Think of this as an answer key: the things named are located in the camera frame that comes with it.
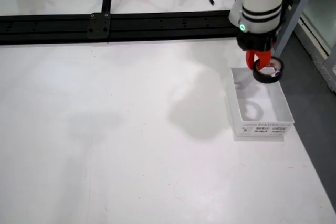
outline white tabletop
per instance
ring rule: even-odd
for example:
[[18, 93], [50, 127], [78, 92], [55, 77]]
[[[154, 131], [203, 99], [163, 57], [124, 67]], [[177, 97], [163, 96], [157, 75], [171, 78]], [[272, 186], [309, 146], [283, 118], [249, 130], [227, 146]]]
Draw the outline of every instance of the white tabletop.
[[[38, 13], [100, 8], [52, 1]], [[0, 47], [0, 223], [336, 223], [294, 128], [234, 140], [223, 85], [244, 65], [234, 39]]]

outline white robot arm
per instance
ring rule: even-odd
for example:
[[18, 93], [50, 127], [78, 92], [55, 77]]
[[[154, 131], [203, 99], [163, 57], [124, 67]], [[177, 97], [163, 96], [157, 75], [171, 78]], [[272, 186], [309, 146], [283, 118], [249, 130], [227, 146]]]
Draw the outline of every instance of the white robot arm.
[[[278, 67], [282, 64], [278, 59], [277, 63], [272, 60], [270, 51], [281, 25], [281, 11], [282, 0], [236, 0], [230, 11], [229, 20], [240, 28], [237, 42], [246, 51], [247, 65], [254, 72], [260, 73], [269, 64]], [[280, 79], [279, 71], [275, 70], [272, 75], [269, 82]]]

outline open cardboard box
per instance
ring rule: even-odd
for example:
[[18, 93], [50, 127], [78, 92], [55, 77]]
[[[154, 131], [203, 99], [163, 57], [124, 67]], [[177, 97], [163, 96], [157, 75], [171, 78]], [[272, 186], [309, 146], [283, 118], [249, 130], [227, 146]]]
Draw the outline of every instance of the open cardboard box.
[[231, 68], [227, 97], [237, 136], [284, 136], [294, 120], [279, 82], [262, 84], [248, 68]]

